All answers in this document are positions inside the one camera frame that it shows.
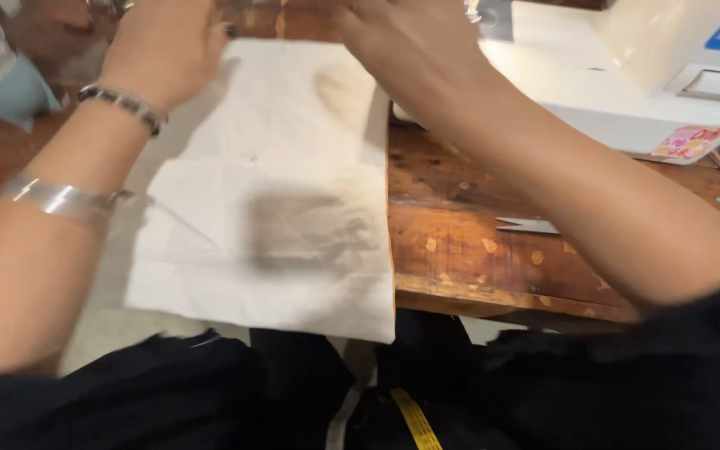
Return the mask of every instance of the white fabric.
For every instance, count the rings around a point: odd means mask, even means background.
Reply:
[[[388,99],[343,46],[241,39],[127,187],[94,302],[394,339]]]

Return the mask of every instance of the wooden table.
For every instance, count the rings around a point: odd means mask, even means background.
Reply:
[[[253,10],[231,2],[226,9],[246,36],[336,42],[325,7],[329,1],[274,0]],[[46,5],[53,3],[63,6],[54,11],[66,22],[84,14],[66,0],[27,0],[10,35],[50,84],[73,92],[86,78],[95,78],[89,62],[102,53],[97,42],[115,27],[101,25],[93,35],[69,30],[46,14]],[[37,23],[48,31],[35,36]],[[33,135],[0,121],[0,184],[29,162],[69,113],[41,118]],[[392,126],[389,156],[398,305],[575,331],[622,328],[637,318],[562,238],[496,232],[497,216],[538,218],[538,213],[433,135]],[[720,170],[709,158],[683,168],[645,165],[720,210]]]

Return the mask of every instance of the sewing machine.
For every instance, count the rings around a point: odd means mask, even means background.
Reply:
[[[478,8],[498,22],[495,38],[484,31],[480,42],[491,63],[590,137],[681,165],[720,144],[720,0],[617,0],[605,11],[480,0]]]

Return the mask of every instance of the black clothing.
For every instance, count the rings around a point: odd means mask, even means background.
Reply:
[[[345,432],[348,449],[415,449],[403,388],[445,450],[720,448],[720,293],[617,335],[505,332],[397,311]],[[154,336],[55,380],[0,376],[0,448],[324,448],[355,383],[323,336]]]

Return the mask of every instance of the yellow measuring tape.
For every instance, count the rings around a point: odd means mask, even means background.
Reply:
[[[424,411],[410,398],[410,394],[398,387],[390,390],[390,396],[394,398],[399,411],[405,416],[405,422],[418,450],[443,450],[435,432],[432,431],[430,422],[426,420]]]

